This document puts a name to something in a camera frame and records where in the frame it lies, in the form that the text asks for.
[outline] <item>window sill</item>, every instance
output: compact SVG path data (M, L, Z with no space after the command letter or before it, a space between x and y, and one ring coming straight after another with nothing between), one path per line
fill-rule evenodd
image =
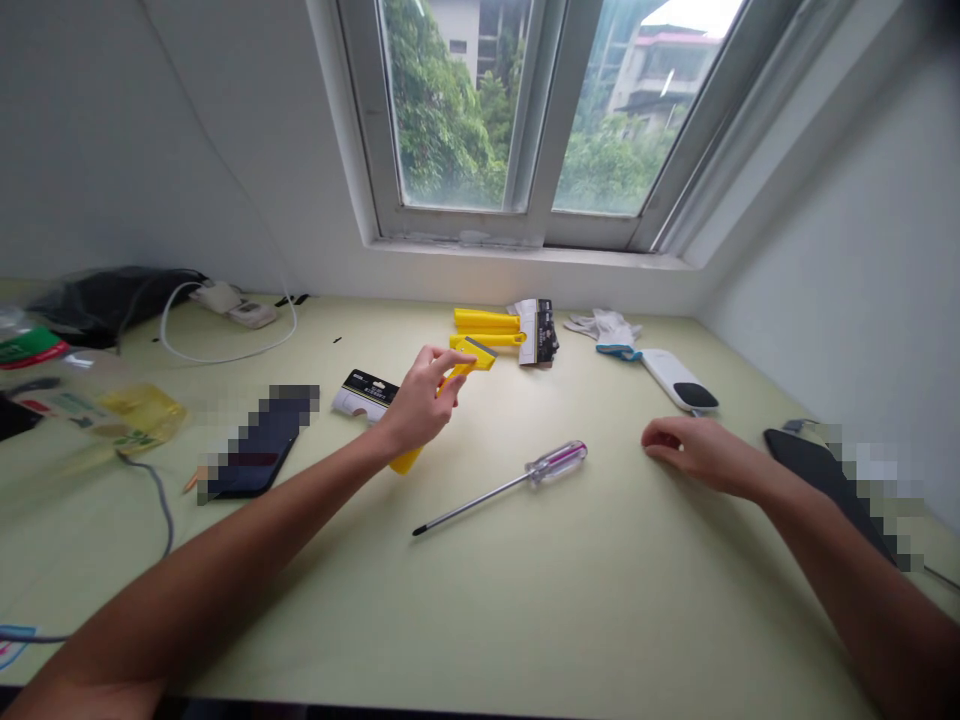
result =
M569 248L511 248L465 247L455 243L417 243L405 240L374 240L368 245L379 252L409 253L414 255L445 255L448 257L475 257L487 259L551 262L566 265L593 265L596 267L636 268L642 270L695 271L680 258L670 255L641 255L605 250L575 250Z

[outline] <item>cooking oil bottle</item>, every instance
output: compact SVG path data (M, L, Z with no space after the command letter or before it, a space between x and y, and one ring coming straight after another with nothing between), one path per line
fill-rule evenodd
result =
M187 414L116 355L72 348L9 305L0 306L0 387L9 400L124 454L166 442Z

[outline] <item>phone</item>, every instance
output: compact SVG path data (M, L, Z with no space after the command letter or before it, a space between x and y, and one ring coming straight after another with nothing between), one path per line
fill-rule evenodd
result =
M868 501L857 497L856 483L843 474L830 450L783 430L767 430L763 439L774 460L833 500L877 552L893 565L909 569L909 556L897 553L896 536L883 533L883 521L870 516Z
M281 385L272 388L269 400L260 401L260 412L250 413L249 424L210 477L199 483L198 499L250 498L269 490L283 467L300 430L310 424L318 408L320 388L315 385Z

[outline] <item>work glove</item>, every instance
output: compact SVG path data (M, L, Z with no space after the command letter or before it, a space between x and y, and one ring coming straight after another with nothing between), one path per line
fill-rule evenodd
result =
M597 341L597 352L605 355L615 355L629 362L639 360L642 355L633 348L633 343L640 336L643 326L631 325L615 310L594 310L593 317L571 315L563 326L592 337Z

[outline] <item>building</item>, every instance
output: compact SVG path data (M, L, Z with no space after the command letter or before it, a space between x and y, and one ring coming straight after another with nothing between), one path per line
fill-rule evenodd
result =
M693 103L722 43L698 30L641 25L623 55L607 112L646 118L648 131L668 127L678 106Z
M507 37L526 39L530 0L429 0L427 4L450 56L466 63L478 86L488 70L497 73L497 57Z

